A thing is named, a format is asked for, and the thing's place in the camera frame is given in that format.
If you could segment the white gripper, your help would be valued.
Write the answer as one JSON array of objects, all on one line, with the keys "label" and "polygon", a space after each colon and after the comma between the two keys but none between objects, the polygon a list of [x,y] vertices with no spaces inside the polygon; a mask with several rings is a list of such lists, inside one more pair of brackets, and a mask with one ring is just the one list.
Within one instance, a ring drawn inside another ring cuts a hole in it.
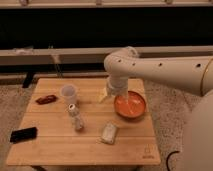
[{"label": "white gripper", "polygon": [[99,102],[102,103],[110,95],[126,95],[128,91],[128,79],[124,77],[109,76],[107,78],[106,88],[103,88],[99,94]]}]

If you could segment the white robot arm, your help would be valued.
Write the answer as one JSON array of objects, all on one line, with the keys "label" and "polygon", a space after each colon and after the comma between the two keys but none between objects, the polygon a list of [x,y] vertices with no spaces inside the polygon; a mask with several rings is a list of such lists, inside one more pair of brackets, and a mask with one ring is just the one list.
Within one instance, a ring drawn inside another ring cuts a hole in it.
[{"label": "white robot arm", "polygon": [[213,171],[213,56],[140,58],[128,46],[108,54],[104,68],[106,96],[126,95],[130,77],[201,96],[185,128],[175,171]]}]

